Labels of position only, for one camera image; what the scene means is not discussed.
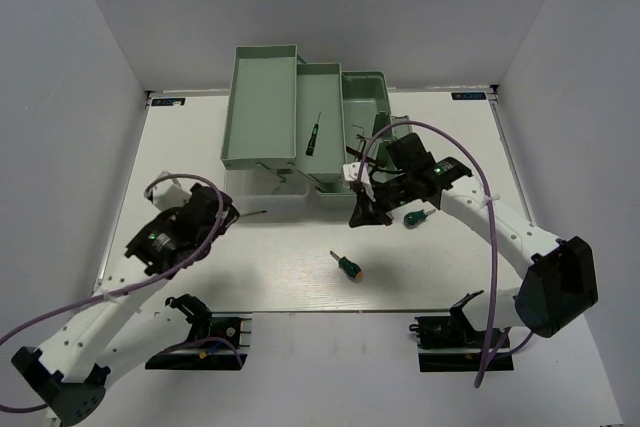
black label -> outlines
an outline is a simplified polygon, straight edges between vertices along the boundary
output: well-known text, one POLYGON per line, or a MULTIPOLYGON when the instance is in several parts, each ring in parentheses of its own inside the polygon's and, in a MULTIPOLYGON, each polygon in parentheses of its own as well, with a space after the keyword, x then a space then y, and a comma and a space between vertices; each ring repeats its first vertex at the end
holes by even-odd
POLYGON ((185 99, 184 97, 180 98, 180 99, 152 99, 151 100, 151 105, 153 107, 155 107, 156 105, 184 105, 184 102, 187 99, 185 99))
POLYGON ((453 100, 487 100, 484 92, 451 92, 453 100))

white table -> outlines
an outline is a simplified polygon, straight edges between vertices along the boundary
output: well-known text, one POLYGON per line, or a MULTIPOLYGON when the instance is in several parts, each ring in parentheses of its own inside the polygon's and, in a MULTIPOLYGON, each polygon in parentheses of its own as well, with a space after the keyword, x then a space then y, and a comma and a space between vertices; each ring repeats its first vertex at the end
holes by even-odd
MULTIPOLYGON (((458 138, 486 169, 492 189, 518 208, 519 197, 486 102, 452 102, 447 93, 391 95, 397 114, 432 122, 458 138)), ((223 185, 219 161, 226 97, 189 98, 153 107, 143 133, 113 258, 155 209, 142 190, 161 170, 192 172, 223 185)), ((419 132, 437 158, 455 149, 419 132)), ((598 426, 620 422, 591 333, 579 318, 549 340, 536 339, 516 370, 421 374, 411 313, 448 308, 486 288, 489 248, 466 227, 437 213, 415 231, 401 224, 349 229, 348 214, 266 217, 233 226, 211 255, 179 274, 145 309, 190 292, 212 310, 254 315, 249 359, 239 373, 137 369, 119 381, 87 427, 175 425, 598 426), (364 270, 349 282, 327 251, 364 270)), ((502 263, 500 285, 517 285, 502 263)), ((516 331, 518 342, 525 334, 516 331)))

screwdriver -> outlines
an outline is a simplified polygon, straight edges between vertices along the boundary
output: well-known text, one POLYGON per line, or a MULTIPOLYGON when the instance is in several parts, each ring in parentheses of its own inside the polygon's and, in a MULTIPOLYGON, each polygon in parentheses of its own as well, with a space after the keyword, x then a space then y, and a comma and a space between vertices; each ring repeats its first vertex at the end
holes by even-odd
POLYGON ((403 223, 407 229, 415 229, 422 222, 427 220, 431 214, 433 214, 436 209, 432 209, 429 212, 425 212, 424 210, 418 210, 416 212, 409 212, 404 216, 403 223))
POLYGON ((309 139, 309 144, 307 144, 307 155, 313 155, 313 151, 316 148, 316 137, 318 136, 318 123, 320 122, 320 116, 322 115, 322 111, 318 114, 318 120, 316 120, 316 125, 313 126, 313 130, 311 131, 311 138, 309 139))
POLYGON ((330 250, 329 253, 331 257, 338 261, 338 267, 340 267, 347 277, 353 280, 361 280, 362 279, 362 269, 358 264, 351 262, 346 257, 340 257, 333 250, 330 250))

white wall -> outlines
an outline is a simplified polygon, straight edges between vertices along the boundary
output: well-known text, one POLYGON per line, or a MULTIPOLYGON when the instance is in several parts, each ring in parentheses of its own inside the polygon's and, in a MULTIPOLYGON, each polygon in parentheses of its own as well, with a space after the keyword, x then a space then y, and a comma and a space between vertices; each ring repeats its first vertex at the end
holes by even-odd
POLYGON ((499 91, 538 220, 594 249, 600 302, 587 319, 630 426, 640 425, 639 59, 640 0, 547 0, 499 91))
POLYGON ((499 82, 544 0, 96 0, 148 90, 229 87, 234 47, 297 43, 389 85, 499 82))
MULTIPOLYGON (((144 94, 94 0, 0 0, 0 331, 91 292, 144 94)), ((0 403, 33 405, 0 352, 0 403)), ((0 424, 39 424, 0 413, 0 424)))

gray wall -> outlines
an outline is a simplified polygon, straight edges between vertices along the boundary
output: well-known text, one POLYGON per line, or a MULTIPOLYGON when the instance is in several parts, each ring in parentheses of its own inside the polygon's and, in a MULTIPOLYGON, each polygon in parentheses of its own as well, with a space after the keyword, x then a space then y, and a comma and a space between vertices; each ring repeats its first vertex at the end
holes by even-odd
MULTIPOLYGON (((94 0, 0 0, 0 331, 91 292, 144 94, 94 0)), ((33 404, 0 353, 0 402, 33 404)), ((39 424, 40 415, 0 424, 39 424)))
POLYGON ((96 0, 145 89, 229 87, 234 47, 297 43, 389 85, 504 76, 544 0, 96 0))
POLYGON ((538 220, 594 249, 600 302, 587 320, 629 426, 640 426, 639 59, 640 0, 547 0, 500 89, 538 220))

